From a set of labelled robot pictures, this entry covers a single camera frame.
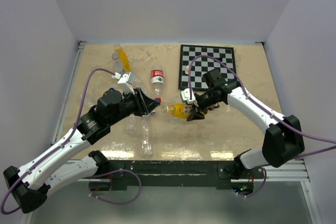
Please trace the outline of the yellow tea bottle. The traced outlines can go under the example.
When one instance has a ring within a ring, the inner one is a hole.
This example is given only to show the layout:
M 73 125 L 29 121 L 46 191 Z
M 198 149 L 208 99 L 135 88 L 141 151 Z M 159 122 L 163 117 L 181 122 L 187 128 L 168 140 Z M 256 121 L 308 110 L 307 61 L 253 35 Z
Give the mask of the yellow tea bottle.
M 114 53 L 118 53 L 121 57 L 121 60 L 124 64 L 125 72 L 130 72 L 131 67 L 129 63 L 129 59 L 124 49 L 120 46 L 120 44 L 114 44 Z

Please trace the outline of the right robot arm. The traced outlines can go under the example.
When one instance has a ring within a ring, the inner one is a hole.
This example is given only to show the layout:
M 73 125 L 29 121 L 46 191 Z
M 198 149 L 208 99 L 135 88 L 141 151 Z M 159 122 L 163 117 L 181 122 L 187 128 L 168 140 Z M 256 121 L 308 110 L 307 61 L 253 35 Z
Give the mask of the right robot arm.
M 245 90 L 239 81 L 226 81 L 217 69 L 203 77 L 208 85 L 205 93 L 198 95 L 190 88 L 181 91 L 181 100 L 192 106 L 188 121 L 202 120 L 205 109 L 223 102 L 250 119 L 264 134 L 260 149 L 248 150 L 235 157 L 234 173 L 237 177 L 246 178 L 257 166 L 278 168 L 305 150 L 297 117 L 284 116 L 270 109 Z

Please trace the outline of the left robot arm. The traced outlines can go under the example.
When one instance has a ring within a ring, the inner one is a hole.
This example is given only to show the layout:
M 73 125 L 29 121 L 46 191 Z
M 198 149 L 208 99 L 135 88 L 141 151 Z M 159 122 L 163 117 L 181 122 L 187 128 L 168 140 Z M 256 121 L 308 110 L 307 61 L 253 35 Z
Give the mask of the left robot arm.
M 64 164 L 111 131 L 111 126 L 127 118 L 149 115 L 160 105 L 140 89 L 125 94 L 108 90 L 88 113 L 56 144 L 31 162 L 10 166 L 3 175 L 9 192 L 23 213 L 39 208 L 47 197 L 62 187 L 85 177 L 103 178 L 110 171 L 108 159 L 100 151 L 92 151 L 84 159 L 68 168 Z

